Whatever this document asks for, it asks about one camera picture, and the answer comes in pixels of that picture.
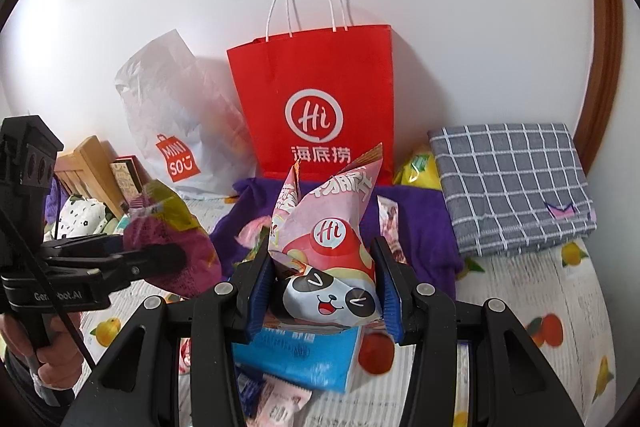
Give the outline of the person's left hand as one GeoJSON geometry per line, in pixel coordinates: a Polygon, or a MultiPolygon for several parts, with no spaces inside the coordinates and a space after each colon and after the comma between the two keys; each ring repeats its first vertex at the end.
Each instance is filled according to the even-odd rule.
{"type": "Polygon", "coordinates": [[[82,374],[84,357],[62,320],[55,315],[50,321],[53,339],[50,346],[34,351],[20,323],[9,315],[1,315],[1,335],[9,350],[20,359],[35,355],[40,361],[40,381],[52,389],[73,388],[82,374]]]}

